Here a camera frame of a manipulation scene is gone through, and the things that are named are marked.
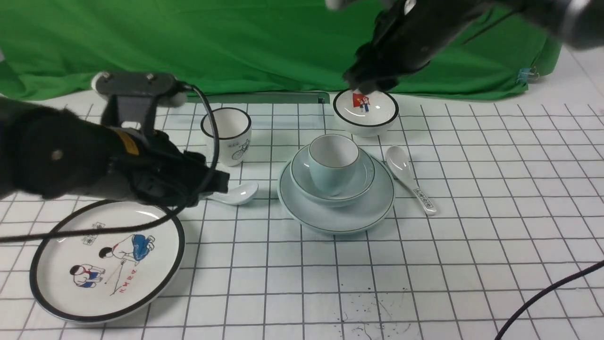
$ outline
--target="ceramic spoon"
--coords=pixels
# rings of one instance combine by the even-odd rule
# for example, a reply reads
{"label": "ceramic spoon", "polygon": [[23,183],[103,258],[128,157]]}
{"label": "ceramic spoon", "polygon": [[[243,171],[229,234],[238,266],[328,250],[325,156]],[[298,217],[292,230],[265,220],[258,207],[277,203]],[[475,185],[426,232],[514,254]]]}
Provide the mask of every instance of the ceramic spoon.
{"label": "ceramic spoon", "polygon": [[258,192],[258,183],[249,182],[242,184],[240,186],[236,186],[228,191],[227,194],[221,194],[220,192],[215,192],[208,196],[209,200],[217,201],[220,203],[238,206],[241,204],[245,204],[251,201],[256,193]]}
{"label": "ceramic spoon", "polygon": [[409,165],[409,156],[407,156],[405,151],[398,146],[392,146],[386,151],[386,162],[394,176],[417,197],[426,215],[433,216],[436,214],[436,207],[434,207],[434,204],[430,202],[428,196],[422,192],[413,179],[413,173]]}

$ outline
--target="light blue plate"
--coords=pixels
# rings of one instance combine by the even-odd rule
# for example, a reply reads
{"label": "light blue plate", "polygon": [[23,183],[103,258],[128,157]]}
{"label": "light blue plate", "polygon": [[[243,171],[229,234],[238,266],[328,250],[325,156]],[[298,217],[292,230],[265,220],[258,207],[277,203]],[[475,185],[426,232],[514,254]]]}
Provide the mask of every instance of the light blue plate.
{"label": "light blue plate", "polygon": [[353,234],[380,223],[394,203],[394,180],[388,169],[371,157],[375,179],[366,194],[351,205],[330,208],[301,195],[290,173],[291,162],[281,170],[277,194],[294,220],[327,234]]}
{"label": "light blue plate", "polygon": [[289,168],[294,185],[306,198],[326,206],[341,207],[354,203],[363,194],[367,193],[375,178],[375,165],[373,165],[371,157],[365,151],[360,150],[361,157],[357,164],[357,170],[349,185],[340,194],[329,196],[315,186],[310,176],[308,148],[307,145],[296,153]]}

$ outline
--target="teacup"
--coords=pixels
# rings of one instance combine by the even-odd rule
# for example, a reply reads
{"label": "teacup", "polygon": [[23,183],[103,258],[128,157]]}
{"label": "teacup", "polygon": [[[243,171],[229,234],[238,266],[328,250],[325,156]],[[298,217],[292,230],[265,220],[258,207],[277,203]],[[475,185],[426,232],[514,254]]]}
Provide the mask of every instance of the teacup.
{"label": "teacup", "polygon": [[[220,148],[218,162],[226,166],[235,166],[243,162],[252,137],[252,120],[249,115],[237,108],[219,108],[214,111]],[[208,159],[214,150],[212,127],[208,116],[201,120],[201,131],[205,135]]]}
{"label": "teacup", "polygon": [[349,138],[326,134],[310,143],[309,170],[317,189],[326,195],[338,195],[355,174],[361,152]]}

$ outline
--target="white plate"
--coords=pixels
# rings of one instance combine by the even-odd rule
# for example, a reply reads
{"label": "white plate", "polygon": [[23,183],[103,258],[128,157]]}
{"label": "white plate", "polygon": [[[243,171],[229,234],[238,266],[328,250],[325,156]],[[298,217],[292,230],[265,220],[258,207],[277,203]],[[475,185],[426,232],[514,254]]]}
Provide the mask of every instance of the white plate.
{"label": "white plate", "polygon": [[[99,201],[71,214],[53,231],[135,226],[166,212],[132,202]],[[31,264],[31,291],[42,308],[67,321],[112,321],[147,305],[165,289],[180,266],[184,246],[177,218],[134,235],[44,240]]]}
{"label": "white plate", "polygon": [[327,234],[352,234],[367,230],[381,222],[394,203],[394,180],[388,169],[371,158],[375,179],[366,194],[351,205],[330,208],[310,201],[301,195],[294,184],[289,168],[281,170],[277,194],[285,210],[294,220]]}
{"label": "white plate", "polygon": [[340,194],[329,196],[315,186],[310,176],[308,148],[307,145],[298,151],[292,159],[292,166],[290,167],[294,184],[308,199],[322,204],[341,203],[346,205],[356,198],[360,198],[362,194],[369,190],[375,178],[375,166],[373,160],[365,151],[360,150],[361,159],[359,159],[359,164],[356,165],[356,172],[349,185]]}

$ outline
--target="white grid mat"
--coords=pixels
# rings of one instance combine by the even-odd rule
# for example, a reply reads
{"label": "white grid mat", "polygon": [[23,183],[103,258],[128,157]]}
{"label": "white grid mat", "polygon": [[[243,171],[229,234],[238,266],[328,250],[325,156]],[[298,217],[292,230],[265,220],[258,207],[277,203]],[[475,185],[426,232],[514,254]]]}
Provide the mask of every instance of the white grid mat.
{"label": "white grid mat", "polygon": [[[604,106],[399,105],[391,131],[354,140],[382,160],[388,146],[407,146],[438,216],[426,218],[397,183],[394,209],[366,233],[302,228],[282,210],[276,179],[315,137],[347,135],[333,130],[331,105],[225,105],[247,110],[254,128],[232,182],[257,181],[260,195],[181,214],[185,258],[162,297],[110,324],[64,322],[33,301],[37,243],[2,245],[0,339],[488,340],[539,290],[602,260]],[[103,109],[68,107],[93,122]],[[158,112],[156,125],[205,152],[204,114],[187,104]],[[14,195],[0,201],[0,234],[50,230],[91,202]],[[600,340],[603,308],[601,270],[546,296],[504,339]]]}

